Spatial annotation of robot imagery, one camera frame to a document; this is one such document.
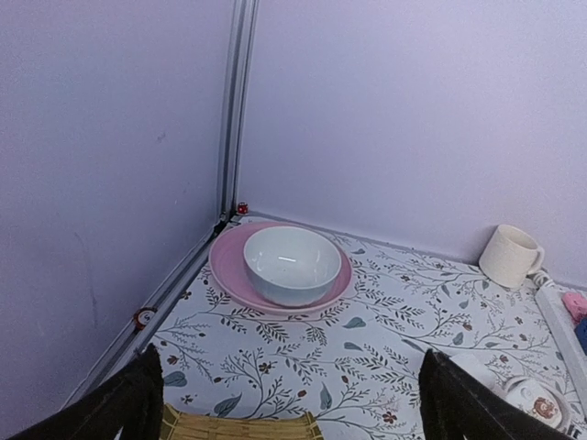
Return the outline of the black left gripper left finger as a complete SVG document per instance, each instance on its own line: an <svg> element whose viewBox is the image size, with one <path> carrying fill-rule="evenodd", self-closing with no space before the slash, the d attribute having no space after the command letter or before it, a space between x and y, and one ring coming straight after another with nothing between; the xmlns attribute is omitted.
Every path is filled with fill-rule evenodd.
<svg viewBox="0 0 587 440"><path fill-rule="evenodd" d="M17 439L157 439L163 410L161 359L150 344L97 389Z"/></svg>

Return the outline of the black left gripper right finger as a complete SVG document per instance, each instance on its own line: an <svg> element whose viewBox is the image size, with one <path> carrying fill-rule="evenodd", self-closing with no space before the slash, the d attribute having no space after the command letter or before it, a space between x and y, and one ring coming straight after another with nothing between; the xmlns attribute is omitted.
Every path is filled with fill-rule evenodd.
<svg viewBox="0 0 587 440"><path fill-rule="evenodd" d="M442 352L429 349L419 375L426 439L567 439L493 394Z"/></svg>

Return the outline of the white tiger cube socket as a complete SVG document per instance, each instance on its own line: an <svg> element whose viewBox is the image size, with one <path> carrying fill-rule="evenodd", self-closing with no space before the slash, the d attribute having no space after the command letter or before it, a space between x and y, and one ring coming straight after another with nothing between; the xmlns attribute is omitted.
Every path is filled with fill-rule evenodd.
<svg viewBox="0 0 587 440"><path fill-rule="evenodd" d="M458 354L450 360L508 404L566 435L578 435L572 422L570 404L546 382L528 376L515 376L500 385L496 374L474 355Z"/></svg>

